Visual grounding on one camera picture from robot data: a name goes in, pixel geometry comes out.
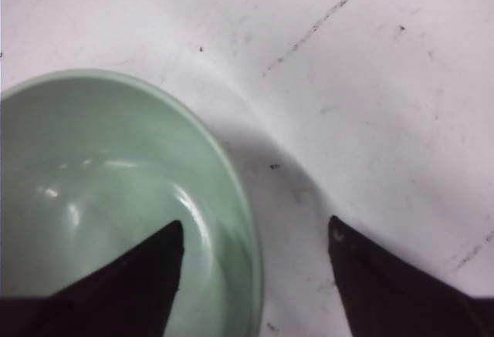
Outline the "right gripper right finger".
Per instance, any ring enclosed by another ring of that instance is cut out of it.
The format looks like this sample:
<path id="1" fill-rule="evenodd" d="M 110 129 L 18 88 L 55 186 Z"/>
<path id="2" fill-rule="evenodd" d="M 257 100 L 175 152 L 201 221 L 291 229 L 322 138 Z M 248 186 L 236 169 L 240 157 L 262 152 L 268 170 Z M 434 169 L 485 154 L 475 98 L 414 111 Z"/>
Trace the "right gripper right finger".
<path id="1" fill-rule="evenodd" d="M 492 298 L 473 298 L 393 255 L 336 216 L 334 281 L 354 336 L 491 336 Z"/>

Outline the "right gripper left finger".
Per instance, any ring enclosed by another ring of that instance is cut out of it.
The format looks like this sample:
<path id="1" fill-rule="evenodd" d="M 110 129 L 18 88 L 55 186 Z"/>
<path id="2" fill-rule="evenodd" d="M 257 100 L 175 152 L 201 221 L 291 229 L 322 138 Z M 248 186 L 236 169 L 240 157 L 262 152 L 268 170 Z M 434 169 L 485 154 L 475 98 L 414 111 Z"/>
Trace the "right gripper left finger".
<path id="1" fill-rule="evenodd" d="M 179 288 L 183 227 L 172 221 L 47 297 L 2 298 L 3 336 L 163 336 Z"/>

